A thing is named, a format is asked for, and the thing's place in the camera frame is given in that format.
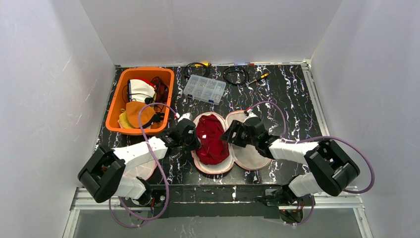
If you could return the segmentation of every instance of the screwdriver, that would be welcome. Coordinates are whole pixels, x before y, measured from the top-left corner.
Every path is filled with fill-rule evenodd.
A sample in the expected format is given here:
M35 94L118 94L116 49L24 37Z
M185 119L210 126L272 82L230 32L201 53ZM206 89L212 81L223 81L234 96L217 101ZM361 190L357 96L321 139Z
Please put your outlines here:
M262 80L264 78L267 78L268 75L269 75L269 73L265 73L265 74L261 75L260 78L256 78L256 79L252 80L251 82L248 82L247 83L247 86L249 86L251 83L254 83L254 82L260 81L260 80Z

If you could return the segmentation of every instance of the red cloth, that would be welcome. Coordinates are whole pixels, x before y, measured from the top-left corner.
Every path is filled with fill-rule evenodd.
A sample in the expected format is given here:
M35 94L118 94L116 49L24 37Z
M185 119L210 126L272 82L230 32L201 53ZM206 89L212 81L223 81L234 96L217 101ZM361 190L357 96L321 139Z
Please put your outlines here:
M217 165L229 156L227 143L219 139L223 133L223 126L215 115L200 117L197 135L202 146L196 153L201 163Z

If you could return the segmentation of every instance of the white wall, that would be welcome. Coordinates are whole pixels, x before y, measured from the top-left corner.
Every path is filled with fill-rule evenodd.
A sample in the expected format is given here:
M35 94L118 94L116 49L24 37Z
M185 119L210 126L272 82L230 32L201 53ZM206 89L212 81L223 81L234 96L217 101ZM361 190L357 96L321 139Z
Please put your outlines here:
M312 61L331 134L375 169L363 195L375 237L420 237L419 12L417 0L344 0Z
M114 64L309 59L342 0L81 0Z
M0 234L61 237L114 66L78 0L0 2Z

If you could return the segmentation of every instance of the wire bundle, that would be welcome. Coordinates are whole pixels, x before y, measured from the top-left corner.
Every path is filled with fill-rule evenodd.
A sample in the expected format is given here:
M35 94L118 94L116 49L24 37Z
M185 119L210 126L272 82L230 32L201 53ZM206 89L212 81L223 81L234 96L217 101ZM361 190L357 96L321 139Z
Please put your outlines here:
M240 81L240 82L234 82L230 79L228 79L228 75L231 73L241 73L244 75L244 80ZM232 85L242 85L245 84L249 81L249 74L248 72L242 67L242 66L229 66L228 68L226 68L223 73L222 73L223 79L232 84Z
M190 75L191 66L195 66L196 64L201 65L202 67L204 67L205 72L203 74L203 77L207 77L210 74L210 69L209 69L209 67L207 65L205 65L203 63L198 63L198 62L189 63L189 64L187 64L187 66L185 66L184 71L183 71L184 77L186 79L189 79L190 76L191 76Z

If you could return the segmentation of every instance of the open case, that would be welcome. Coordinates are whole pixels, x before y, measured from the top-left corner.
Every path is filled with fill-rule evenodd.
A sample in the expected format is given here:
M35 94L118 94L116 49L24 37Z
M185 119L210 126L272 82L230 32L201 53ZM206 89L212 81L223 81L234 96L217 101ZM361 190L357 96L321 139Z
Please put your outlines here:
M243 122L246 118L244 111L234 111L229 113L226 118L224 119L221 115L214 113L214 112L208 112L198 115L194 119L194 124L197 126L199 119L202 116L209 116L214 115L219 119L221 122L224 131L226 131L233 120L238 120ZM242 148L236 145L228 144L229 148L229 156L222 161L221 163L217 165L205 165L202 162L200 162L200 159L198 158L195 151L192 151L192 156L194 158L194 164L197 167L198 170L200 170L203 173L209 174L209 175L218 175L225 172L228 172L232 169L233 164L236 163L239 167L245 169L245 170L259 170L267 165L270 164L271 159L265 158L261 156L258 151L255 149L252 145L247 145L247 147Z

